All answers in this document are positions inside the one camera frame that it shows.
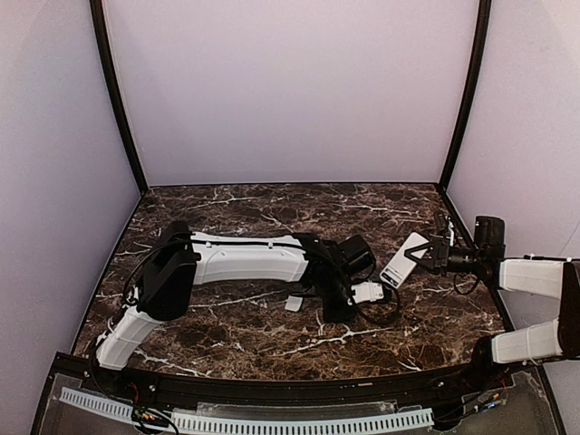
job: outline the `black camera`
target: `black camera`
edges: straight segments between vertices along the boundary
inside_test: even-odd
[[[499,262],[504,258],[506,224],[499,217],[477,216],[475,246],[454,246],[453,225],[448,217],[435,216],[439,233],[431,241],[405,251],[405,256],[434,275],[473,274],[486,285],[496,284]],[[422,258],[416,253],[426,250]]]

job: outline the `black metal pole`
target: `black metal pole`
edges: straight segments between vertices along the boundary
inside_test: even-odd
[[[111,46],[109,44],[109,36],[107,35],[107,24],[102,10],[102,0],[91,0],[91,12],[94,33],[97,38],[97,45],[99,46],[102,71],[107,83],[107,89],[109,90],[112,110],[117,121],[117,127],[119,128],[119,134],[121,135],[130,168],[133,172],[133,177],[135,178],[141,195],[144,195],[149,190],[149,186],[147,185],[143,167],[139,161],[139,155],[137,154],[135,142],[131,136],[131,129],[123,106],[121,91],[119,89],[119,83],[117,82],[117,75],[115,74],[115,66],[112,61]]]
[[[443,190],[447,190],[450,185],[451,176],[457,163],[457,157],[461,148],[461,142],[468,125],[471,104],[478,85],[479,70],[481,68],[481,59],[483,58],[483,49],[486,44],[486,35],[488,34],[489,11],[491,10],[491,0],[479,0],[478,21],[475,26],[475,35],[473,37],[473,47],[471,49],[471,58],[469,59],[468,76],[465,81],[465,89],[459,106],[459,114],[455,123],[455,130],[449,152],[445,160],[445,166],[441,173],[439,185]]]

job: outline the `marble surface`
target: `marble surface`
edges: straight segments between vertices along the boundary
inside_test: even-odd
[[[411,231],[434,231],[445,210],[427,184],[286,184],[153,188],[141,201],[82,325],[74,354],[106,329],[120,309],[123,281],[173,220],[221,236],[274,237],[314,232],[342,241],[361,234],[381,270]],[[462,289],[471,285],[459,280]],[[284,309],[299,285],[275,281],[196,286],[188,313],[150,334],[130,367],[247,380],[329,380],[416,372],[465,363],[480,336],[503,331],[480,285],[469,296],[450,277],[419,268],[401,288],[402,318],[379,327],[357,318],[324,324],[318,299],[299,313]],[[393,305],[365,304],[373,316]]]

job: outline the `white backdrop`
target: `white backdrop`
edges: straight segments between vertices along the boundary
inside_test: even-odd
[[[86,0],[0,2],[0,433],[30,433],[139,197]]]
[[[580,257],[580,1],[494,2],[474,105],[449,194],[507,224],[507,254]],[[503,294],[523,327],[559,303]],[[547,368],[569,435],[580,434],[580,364]]]
[[[436,181],[477,0],[107,0],[151,185]]]

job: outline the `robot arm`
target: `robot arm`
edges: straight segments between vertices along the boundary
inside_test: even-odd
[[[575,321],[580,310],[577,266],[569,261],[504,259],[504,230],[501,219],[477,217],[476,247],[455,247],[445,235],[407,249],[405,256],[435,275],[471,273],[493,288],[561,301],[560,315],[550,322],[481,339],[472,358],[486,361],[479,361],[478,366],[576,357],[580,354],[580,323]],[[428,254],[418,258],[415,253],[424,249]]]
[[[357,292],[356,285],[350,286],[350,277],[374,262],[360,236],[342,243],[314,234],[218,237],[191,233],[185,222],[173,222],[136,275],[134,305],[99,337],[97,361],[121,370],[153,329],[187,312],[193,285],[222,280],[275,279],[313,286],[323,301],[324,321],[346,322],[356,315],[351,299],[358,303],[382,297],[382,290],[363,295],[366,287]]]

